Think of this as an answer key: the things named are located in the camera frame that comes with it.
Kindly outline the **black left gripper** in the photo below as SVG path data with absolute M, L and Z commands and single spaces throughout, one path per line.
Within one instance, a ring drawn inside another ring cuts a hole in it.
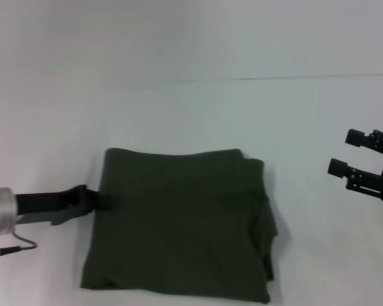
M 110 210 L 108 197 L 86 185 L 54 193 L 17 194 L 17 224 L 49 222 L 61 225 L 71 219 L 85 216 L 93 210 Z

